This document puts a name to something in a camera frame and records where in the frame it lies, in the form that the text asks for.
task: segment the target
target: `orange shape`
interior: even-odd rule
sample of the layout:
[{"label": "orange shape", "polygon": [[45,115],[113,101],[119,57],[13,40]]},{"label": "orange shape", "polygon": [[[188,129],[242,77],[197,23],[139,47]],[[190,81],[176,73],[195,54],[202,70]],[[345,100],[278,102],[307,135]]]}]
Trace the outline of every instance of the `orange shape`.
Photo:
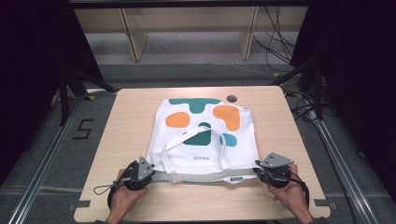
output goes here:
[{"label": "orange shape", "polygon": [[234,132],[239,129],[241,119],[239,116],[239,110],[233,105],[218,105],[213,109],[213,115],[222,119],[225,122],[225,126],[228,130]]},{"label": "orange shape", "polygon": [[190,116],[186,112],[171,114],[166,118],[165,124],[172,128],[185,128],[190,124]]}]

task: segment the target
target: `gray carpet floor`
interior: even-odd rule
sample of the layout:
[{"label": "gray carpet floor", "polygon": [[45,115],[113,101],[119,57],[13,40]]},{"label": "gray carpet floor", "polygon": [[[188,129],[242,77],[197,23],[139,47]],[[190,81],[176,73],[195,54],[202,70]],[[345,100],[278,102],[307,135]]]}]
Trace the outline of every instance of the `gray carpet floor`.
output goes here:
[{"label": "gray carpet floor", "polygon": [[[101,65],[100,68],[107,84],[124,89],[267,85],[272,81],[268,76],[273,73],[272,69],[262,64],[240,64],[238,68],[214,64]],[[291,69],[286,65],[278,65],[278,68]],[[244,70],[261,71],[264,74]],[[297,92],[297,81],[298,77],[295,77],[286,82],[283,90]],[[87,89],[97,89],[90,83],[85,85]],[[74,206],[90,171],[115,98],[116,96],[111,94],[96,95],[93,100],[85,100],[80,105],[25,223],[75,223]],[[300,100],[299,97],[287,97],[290,108],[294,108]],[[380,219],[380,223],[394,223],[396,205],[368,162],[356,155],[359,149],[343,125],[342,119],[336,116],[336,111],[331,107],[324,108],[323,115],[334,142],[341,150],[352,174]],[[91,120],[84,122],[83,127],[92,131],[88,139],[76,140],[74,137],[85,134],[77,131],[83,119]],[[60,102],[56,101],[53,108],[48,111],[31,148],[22,154],[0,189],[0,223],[8,221],[21,199],[24,189],[33,178],[60,127],[60,120]],[[348,207],[346,195],[342,191],[317,129],[311,122],[303,119],[297,119],[296,124],[325,196],[329,203],[335,205],[332,214],[328,217],[329,223],[353,223],[351,213],[355,214],[358,223],[362,223],[356,208],[350,211]],[[281,223],[298,222],[293,219],[282,220]]]}]

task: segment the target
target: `teal shape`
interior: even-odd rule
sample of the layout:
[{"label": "teal shape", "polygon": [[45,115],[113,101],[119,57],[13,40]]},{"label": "teal shape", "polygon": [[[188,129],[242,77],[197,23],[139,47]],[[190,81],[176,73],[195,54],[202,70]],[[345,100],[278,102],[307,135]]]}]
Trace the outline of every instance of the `teal shape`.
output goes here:
[{"label": "teal shape", "polygon": [[234,135],[228,134],[228,133],[223,133],[222,135],[225,138],[227,147],[236,147],[236,145],[238,144],[238,141],[236,140],[236,137]]},{"label": "teal shape", "polygon": [[[210,124],[206,122],[202,122],[198,126],[205,126],[211,128]],[[183,143],[185,145],[190,145],[190,146],[208,146],[210,144],[211,135],[212,134],[210,131],[201,132],[195,135],[194,137],[187,139]]]},{"label": "teal shape", "polygon": [[169,99],[169,104],[171,105],[188,104],[192,114],[201,114],[204,112],[206,105],[217,105],[218,103],[220,103],[220,100],[210,98]]}]

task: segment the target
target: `small round object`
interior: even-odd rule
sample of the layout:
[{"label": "small round object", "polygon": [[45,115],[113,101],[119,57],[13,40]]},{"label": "small round object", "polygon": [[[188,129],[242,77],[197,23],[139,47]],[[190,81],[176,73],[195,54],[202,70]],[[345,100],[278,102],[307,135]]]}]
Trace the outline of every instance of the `small round object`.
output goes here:
[{"label": "small round object", "polygon": [[230,103],[235,103],[237,100],[238,100],[238,98],[236,98],[236,96],[234,96],[234,95],[227,96],[227,101]]}]

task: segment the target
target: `human hand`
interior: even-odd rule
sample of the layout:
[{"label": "human hand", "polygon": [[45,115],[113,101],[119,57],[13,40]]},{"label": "human hand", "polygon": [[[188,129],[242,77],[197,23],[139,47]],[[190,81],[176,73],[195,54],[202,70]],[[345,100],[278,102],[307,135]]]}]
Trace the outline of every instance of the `human hand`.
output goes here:
[{"label": "human hand", "polygon": [[[289,165],[291,178],[298,175],[297,165]],[[289,181],[289,184],[283,189],[277,189],[274,186],[267,185],[268,191],[275,195],[274,201],[280,201],[297,219],[302,223],[310,223],[314,219],[306,207],[306,200],[303,189],[300,184]]]},{"label": "human hand", "polygon": [[[119,170],[117,179],[122,175],[123,171],[124,169]],[[122,219],[132,210],[137,200],[147,192],[147,187],[141,190],[129,190],[123,186],[123,183],[120,183],[120,188],[114,192],[113,198],[111,199],[110,215],[106,223],[121,223]]]}]

